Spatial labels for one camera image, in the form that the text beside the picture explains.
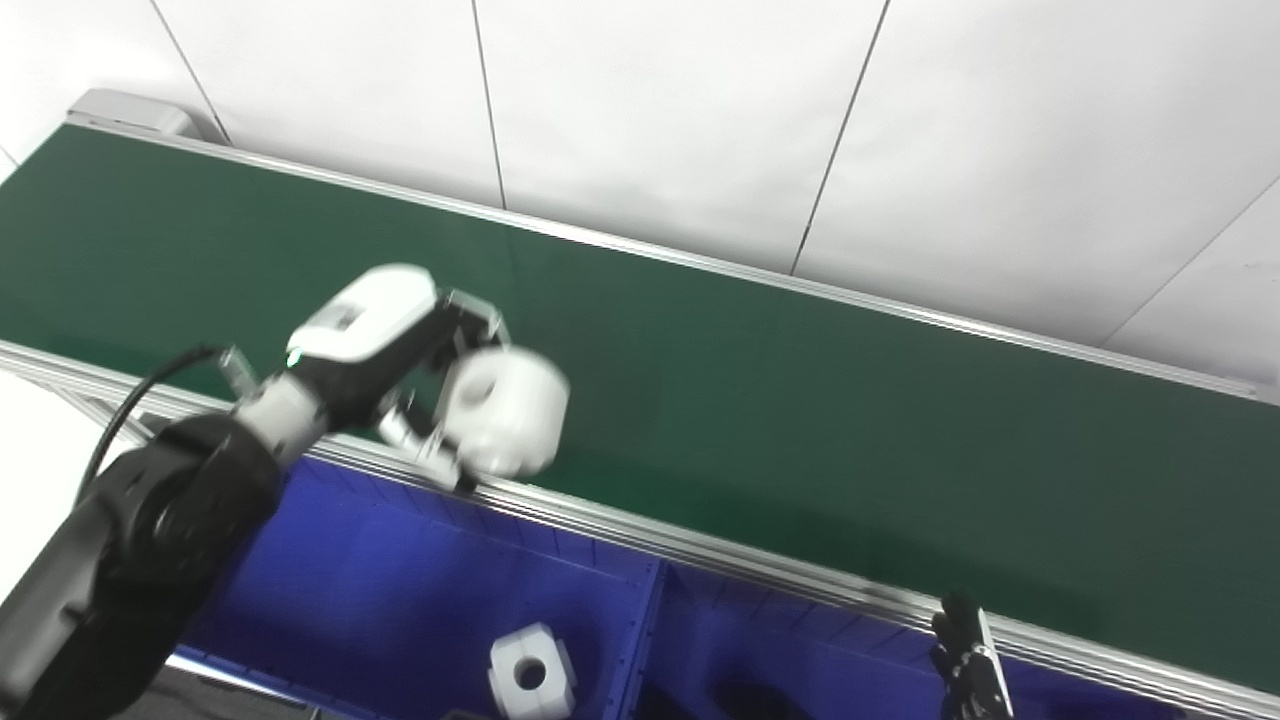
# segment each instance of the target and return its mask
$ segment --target blue plastic container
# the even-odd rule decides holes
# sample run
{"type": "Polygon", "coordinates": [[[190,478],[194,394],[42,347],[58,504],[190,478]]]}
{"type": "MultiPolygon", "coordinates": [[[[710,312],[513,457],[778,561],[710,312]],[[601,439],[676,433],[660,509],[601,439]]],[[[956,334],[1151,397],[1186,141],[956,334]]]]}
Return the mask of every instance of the blue plastic container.
{"type": "Polygon", "coordinates": [[[547,623],[612,719],[657,559],[315,460],[182,653],[352,717],[497,717],[493,641],[547,623]]]}
{"type": "MultiPolygon", "coordinates": [[[[351,717],[497,719],[489,648],[539,621],[572,659],[576,719],[631,720],[646,683],[698,720],[732,720],[724,682],[815,720],[933,720],[942,700],[924,633],[310,459],[180,652],[351,717]]],[[[1020,720],[1178,716],[1006,671],[1020,720]]]]}
{"type": "MultiPolygon", "coordinates": [[[[692,568],[667,568],[645,644],[639,683],[657,684],[699,720],[730,720],[716,702],[724,683],[776,688],[815,720],[933,720],[942,706],[932,635],[692,568]]],[[[1005,666],[1019,720],[1179,716],[1038,666],[1005,666]]]]}

